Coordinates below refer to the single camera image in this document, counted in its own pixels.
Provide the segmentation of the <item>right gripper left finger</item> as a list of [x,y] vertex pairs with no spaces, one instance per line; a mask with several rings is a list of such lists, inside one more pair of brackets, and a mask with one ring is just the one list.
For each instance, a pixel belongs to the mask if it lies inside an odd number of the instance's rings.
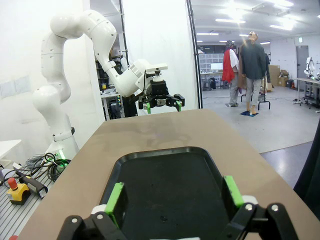
[[106,204],[95,206],[83,219],[79,215],[65,218],[58,240],[125,240],[122,232],[128,208],[128,195],[123,182],[117,182]]

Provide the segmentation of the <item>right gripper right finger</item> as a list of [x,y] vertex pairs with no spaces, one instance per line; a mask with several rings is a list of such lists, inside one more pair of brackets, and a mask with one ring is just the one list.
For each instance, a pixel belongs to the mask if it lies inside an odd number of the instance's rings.
[[221,197],[229,222],[218,240],[244,240],[249,233],[257,233],[262,240],[297,240],[298,235],[285,206],[271,203],[266,208],[255,203],[253,196],[241,195],[234,178],[222,179]]

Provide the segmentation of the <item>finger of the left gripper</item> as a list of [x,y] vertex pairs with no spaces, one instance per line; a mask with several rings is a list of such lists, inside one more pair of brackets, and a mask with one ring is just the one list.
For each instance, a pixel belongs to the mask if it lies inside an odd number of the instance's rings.
[[182,107],[185,106],[185,98],[180,94],[167,95],[166,105],[168,107],[175,107],[178,112],[181,112]]
[[155,108],[157,103],[154,98],[148,95],[141,95],[138,98],[138,108],[144,110],[147,114],[151,114],[151,109]]

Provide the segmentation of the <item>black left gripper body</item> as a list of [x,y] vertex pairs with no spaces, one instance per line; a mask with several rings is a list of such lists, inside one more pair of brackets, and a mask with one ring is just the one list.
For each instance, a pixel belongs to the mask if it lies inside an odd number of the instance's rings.
[[167,84],[162,81],[150,81],[150,86],[147,88],[146,94],[151,96],[156,101],[156,107],[167,106],[167,95],[169,94]]

